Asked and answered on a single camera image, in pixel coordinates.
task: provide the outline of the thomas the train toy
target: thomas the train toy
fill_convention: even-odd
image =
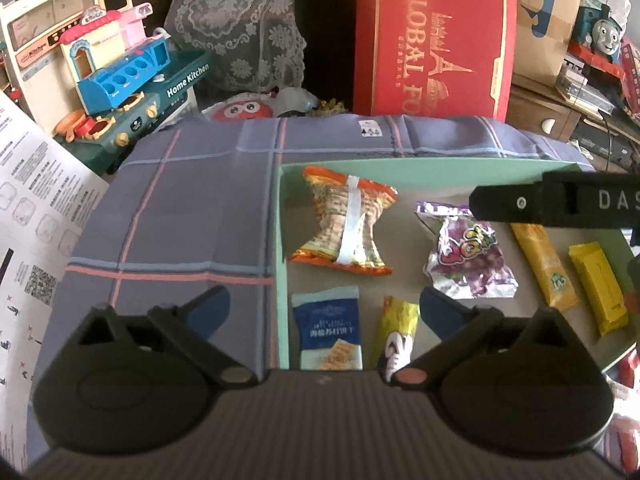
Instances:
[[[586,64],[607,72],[622,81],[619,64],[622,29],[610,16],[610,7],[580,7],[567,52]]]

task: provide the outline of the qr code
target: qr code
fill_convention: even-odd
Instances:
[[[40,267],[33,266],[24,291],[42,303],[51,306],[51,300],[57,286],[58,280],[56,278]]]

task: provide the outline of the instruction sheet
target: instruction sheet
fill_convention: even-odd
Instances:
[[[0,449],[18,471],[53,295],[107,187],[0,92]]]

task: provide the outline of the orange snack bag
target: orange snack bag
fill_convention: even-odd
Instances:
[[[537,224],[511,224],[511,229],[536,275],[546,304],[562,311],[578,303],[574,286],[545,228]]]
[[[390,274],[373,241],[373,224],[398,192],[391,186],[307,166],[302,176],[314,196],[318,232],[291,260],[362,274]]]

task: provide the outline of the wooden drawer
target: wooden drawer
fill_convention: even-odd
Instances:
[[[553,121],[550,133],[542,129],[543,121]],[[580,120],[580,112],[547,100],[519,86],[511,86],[506,122],[518,130],[533,132],[550,139],[567,142]]]

